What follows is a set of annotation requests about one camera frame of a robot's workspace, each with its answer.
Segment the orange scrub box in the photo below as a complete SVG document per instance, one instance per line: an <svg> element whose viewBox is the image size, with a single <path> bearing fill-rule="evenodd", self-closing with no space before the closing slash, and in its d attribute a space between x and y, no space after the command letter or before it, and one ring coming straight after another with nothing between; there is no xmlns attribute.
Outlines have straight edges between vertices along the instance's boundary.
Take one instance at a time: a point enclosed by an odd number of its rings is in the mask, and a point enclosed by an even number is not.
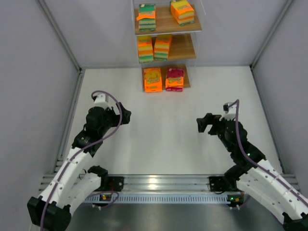
<svg viewBox="0 0 308 231"><path fill-rule="evenodd" d="M146 93L162 91L162 74L160 68L145 68L143 70L144 91Z"/></svg>

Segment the pink orange sponge box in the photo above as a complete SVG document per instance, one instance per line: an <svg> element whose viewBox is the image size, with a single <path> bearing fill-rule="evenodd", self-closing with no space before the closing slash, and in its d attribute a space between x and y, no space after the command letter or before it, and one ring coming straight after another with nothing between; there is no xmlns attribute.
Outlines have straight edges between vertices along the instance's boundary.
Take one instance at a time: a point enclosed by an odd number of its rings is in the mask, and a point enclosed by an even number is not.
<svg viewBox="0 0 308 231"><path fill-rule="evenodd" d="M184 88L184 69L168 68L165 88L166 91L182 92Z"/></svg>

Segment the yellow sponge pack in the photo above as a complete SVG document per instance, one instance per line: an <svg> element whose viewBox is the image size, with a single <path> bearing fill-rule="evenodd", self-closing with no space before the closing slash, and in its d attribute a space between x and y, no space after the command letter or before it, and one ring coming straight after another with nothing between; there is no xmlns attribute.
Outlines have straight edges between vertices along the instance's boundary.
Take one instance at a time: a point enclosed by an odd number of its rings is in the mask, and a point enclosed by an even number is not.
<svg viewBox="0 0 308 231"><path fill-rule="evenodd" d="M148 63L154 60L152 37L150 35L138 36L137 49L140 63Z"/></svg>
<svg viewBox="0 0 308 231"><path fill-rule="evenodd" d="M172 0L170 12L180 26L194 24L195 10L187 0Z"/></svg>

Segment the orange green sponge pack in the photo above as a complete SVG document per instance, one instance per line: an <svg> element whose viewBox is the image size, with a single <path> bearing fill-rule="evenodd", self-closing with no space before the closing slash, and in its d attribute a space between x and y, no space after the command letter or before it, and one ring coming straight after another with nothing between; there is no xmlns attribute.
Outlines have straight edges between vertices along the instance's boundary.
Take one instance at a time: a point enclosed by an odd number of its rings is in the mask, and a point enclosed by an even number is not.
<svg viewBox="0 0 308 231"><path fill-rule="evenodd" d="M167 60L172 42L171 34L162 34L156 37L154 43L154 59Z"/></svg>

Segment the green top sponge pack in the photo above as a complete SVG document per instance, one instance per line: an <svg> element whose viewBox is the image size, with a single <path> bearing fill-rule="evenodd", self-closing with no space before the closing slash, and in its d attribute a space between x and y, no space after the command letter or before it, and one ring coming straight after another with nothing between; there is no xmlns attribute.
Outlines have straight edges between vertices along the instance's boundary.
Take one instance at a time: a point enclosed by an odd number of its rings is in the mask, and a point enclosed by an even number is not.
<svg viewBox="0 0 308 231"><path fill-rule="evenodd" d="M139 31L155 31L156 29L156 5L143 3L139 5L136 17Z"/></svg>

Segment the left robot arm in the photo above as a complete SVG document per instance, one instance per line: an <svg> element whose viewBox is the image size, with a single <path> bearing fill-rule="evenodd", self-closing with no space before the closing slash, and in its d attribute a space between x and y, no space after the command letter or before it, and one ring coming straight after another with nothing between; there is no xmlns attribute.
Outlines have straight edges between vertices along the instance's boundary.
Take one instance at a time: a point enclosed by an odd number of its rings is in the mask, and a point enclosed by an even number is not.
<svg viewBox="0 0 308 231"><path fill-rule="evenodd" d="M75 136L59 171L38 197L31 197L27 209L32 224L42 231L65 231L76 209L94 191L108 188L108 171L92 166L79 183L77 177L109 136L108 130L130 122L131 111L116 103L119 114L106 103L96 103L86 115L86 123Z"/></svg>

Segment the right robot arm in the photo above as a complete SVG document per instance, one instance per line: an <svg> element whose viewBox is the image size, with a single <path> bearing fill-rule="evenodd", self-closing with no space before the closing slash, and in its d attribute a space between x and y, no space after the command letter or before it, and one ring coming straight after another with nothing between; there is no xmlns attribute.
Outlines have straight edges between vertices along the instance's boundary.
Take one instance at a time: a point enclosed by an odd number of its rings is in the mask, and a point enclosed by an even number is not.
<svg viewBox="0 0 308 231"><path fill-rule="evenodd" d="M254 198L282 224L286 231L308 229L308 200L271 165L247 139L247 131L235 119L207 113L197 120L198 131L211 126L235 163L223 180L229 190L240 190Z"/></svg>

